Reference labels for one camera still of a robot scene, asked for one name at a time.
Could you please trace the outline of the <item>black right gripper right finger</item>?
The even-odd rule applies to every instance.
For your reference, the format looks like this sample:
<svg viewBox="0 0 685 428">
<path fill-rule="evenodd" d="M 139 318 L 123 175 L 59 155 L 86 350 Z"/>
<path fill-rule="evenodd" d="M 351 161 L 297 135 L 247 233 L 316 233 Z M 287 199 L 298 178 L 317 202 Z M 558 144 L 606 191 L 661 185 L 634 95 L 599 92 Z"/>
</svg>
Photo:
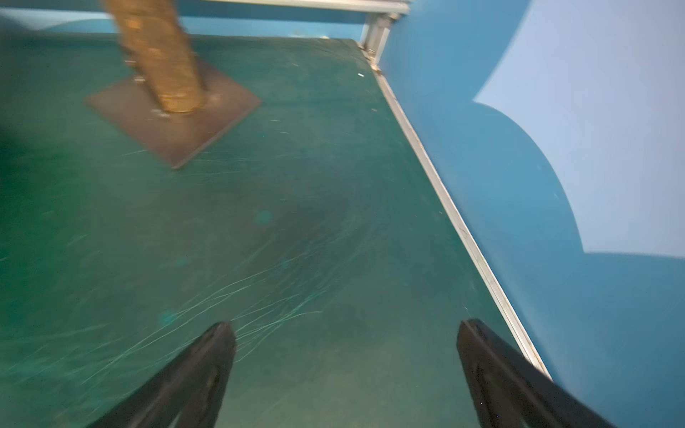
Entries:
<svg viewBox="0 0 685 428">
<path fill-rule="evenodd" d="M 460 323 L 457 349 L 482 427 L 612 426 L 479 319 Z"/>
</svg>

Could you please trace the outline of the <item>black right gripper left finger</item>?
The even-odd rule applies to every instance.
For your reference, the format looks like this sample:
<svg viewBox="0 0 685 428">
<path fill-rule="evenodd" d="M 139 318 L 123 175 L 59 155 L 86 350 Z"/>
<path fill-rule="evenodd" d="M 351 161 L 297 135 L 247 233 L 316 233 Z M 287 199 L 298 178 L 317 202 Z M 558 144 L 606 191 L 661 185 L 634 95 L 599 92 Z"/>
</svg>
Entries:
<svg viewBox="0 0 685 428">
<path fill-rule="evenodd" d="M 124 401 L 92 422 L 92 427 L 213 427 L 226 393 L 237 352 L 228 322 L 198 336 Z"/>
</svg>

